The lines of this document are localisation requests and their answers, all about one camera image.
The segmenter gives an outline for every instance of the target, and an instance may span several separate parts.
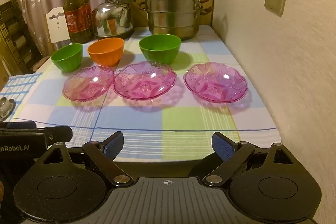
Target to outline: ridged black surface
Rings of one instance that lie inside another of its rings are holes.
[[[132,187],[112,191],[88,217],[73,224],[257,224],[237,211],[219,189],[196,178],[139,178]]]

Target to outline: bottle label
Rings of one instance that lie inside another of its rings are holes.
[[[81,32],[92,27],[91,6],[89,3],[69,12],[64,12],[69,33]]]

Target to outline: bowl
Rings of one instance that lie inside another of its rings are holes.
[[[192,93],[212,103],[233,103],[248,90],[246,79],[236,69],[215,62],[196,64],[183,78]]]
[[[121,70],[113,79],[113,90],[130,100],[150,100],[168,92],[176,82],[176,73],[166,64],[142,61]]]
[[[2,97],[0,99],[0,121],[3,121],[8,117],[15,108],[15,102],[13,99],[7,99]]]
[[[51,56],[51,61],[62,72],[72,72],[81,65],[83,57],[83,45],[79,43],[70,44],[60,48]]]
[[[83,68],[65,81],[62,93],[71,101],[94,100],[109,89],[113,77],[114,72],[109,67],[95,65]]]
[[[109,37],[91,44],[87,52],[97,64],[112,67],[118,64],[123,55],[125,41],[118,37]]]
[[[139,47],[147,60],[169,65],[179,53],[181,42],[172,34],[154,34],[141,39]]]

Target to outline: tablecloth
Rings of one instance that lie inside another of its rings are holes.
[[[41,75],[42,73],[32,73],[9,77],[6,85],[0,91],[0,97],[6,97],[8,100],[13,99],[16,104],[14,111],[6,118],[6,121],[11,120],[19,105],[22,103],[31,87],[37,82]]]
[[[137,29],[125,42],[116,71],[130,63],[144,61],[138,42],[150,35],[148,28]],[[92,65],[84,45],[83,66]],[[184,85],[183,74],[196,63],[218,62],[245,72],[209,26],[184,41],[171,64],[178,79],[174,87],[151,101],[131,101],[113,89],[92,102],[78,103],[62,95],[61,73],[50,64],[31,87],[12,121],[35,121],[39,127],[70,125],[73,138],[68,147],[90,140],[102,141],[122,131],[124,148],[119,161],[175,161],[200,159],[213,152],[211,136],[219,131],[234,141],[245,140],[260,147],[280,142],[279,132],[256,89],[247,78],[247,95],[231,104],[208,103],[194,96]]]

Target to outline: stainless steel steamer pot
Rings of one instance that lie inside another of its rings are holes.
[[[194,37],[202,15],[213,7],[203,9],[202,3],[210,0],[144,0],[137,7],[148,14],[148,26],[152,34],[168,33],[182,40]]]

